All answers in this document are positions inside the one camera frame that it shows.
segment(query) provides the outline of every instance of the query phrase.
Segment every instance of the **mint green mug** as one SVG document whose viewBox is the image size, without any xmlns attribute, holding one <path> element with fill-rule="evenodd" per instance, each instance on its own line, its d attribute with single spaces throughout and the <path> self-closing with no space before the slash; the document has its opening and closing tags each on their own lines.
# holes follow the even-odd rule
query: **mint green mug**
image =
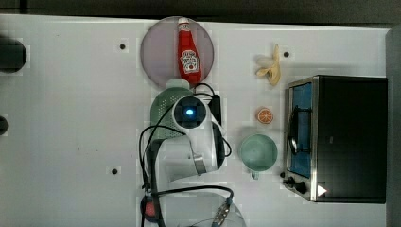
<svg viewBox="0 0 401 227">
<path fill-rule="evenodd" d="M 253 134 L 242 142 L 239 157 L 251 171 L 252 177 L 258 180 L 259 173 L 271 168 L 277 160 L 277 147 L 270 137 Z"/>
</svg>

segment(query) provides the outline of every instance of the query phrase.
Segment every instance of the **bottle cap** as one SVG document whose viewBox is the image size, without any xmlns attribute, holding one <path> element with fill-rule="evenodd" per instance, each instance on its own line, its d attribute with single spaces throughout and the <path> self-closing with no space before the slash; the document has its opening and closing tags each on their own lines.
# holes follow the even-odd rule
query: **bottle cap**
<svg viewBox="0 0 401 227">
<path fill-rule="evenodd" d="M 188 18 L 181 17 L 180 19 L 178 19 L 178 24 L 182 24 L 182 23 L 189 23 Z"/>
</svg>

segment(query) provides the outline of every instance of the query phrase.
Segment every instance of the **plate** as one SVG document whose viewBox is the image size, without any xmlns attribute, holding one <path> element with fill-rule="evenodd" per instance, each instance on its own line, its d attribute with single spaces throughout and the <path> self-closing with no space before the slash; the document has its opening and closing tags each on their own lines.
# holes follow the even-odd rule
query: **plate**
<svg viewBox="0 0 401 227">
<path fill-rule="evenodd" d="M 178 69 L 178 19 L 179 16 L 162 19 L 150 28 L 141 44 L 141 63 L 150 80 L 166 88 L 171 79 L 181 79 Z M 207 31 L 189 19 L 192 37 L 200 56 L 202 76 L 207 78 L 212 69 L 215 51 Z"/>
</svg>

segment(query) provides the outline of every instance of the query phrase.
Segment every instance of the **orange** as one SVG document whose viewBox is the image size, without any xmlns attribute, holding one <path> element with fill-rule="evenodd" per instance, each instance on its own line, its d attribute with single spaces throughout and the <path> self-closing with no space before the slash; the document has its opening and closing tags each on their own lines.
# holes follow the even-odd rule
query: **orange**
<svg viewBox="0 0 401 227">
<path fill-rule="evenodd" d="M 273 113 L 268 108 L 262 108 L 256 117 L 260 123 L 269 124 L 273 120 Z"/>
</svg>

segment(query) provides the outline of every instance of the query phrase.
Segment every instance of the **ketchup bottle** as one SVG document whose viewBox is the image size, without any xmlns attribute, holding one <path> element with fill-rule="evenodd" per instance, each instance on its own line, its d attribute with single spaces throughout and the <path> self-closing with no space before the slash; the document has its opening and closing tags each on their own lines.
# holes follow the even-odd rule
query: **ketchup bottle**
<svg viewBox="0 0 401 227">
<path fill-rule="evenodd" d="M 178 68 L 181 78 L 190 84 L 196 84 L 201 81 L 201 63 L 187 18 L 178 20 L 178 30 Z"/>
</svg>

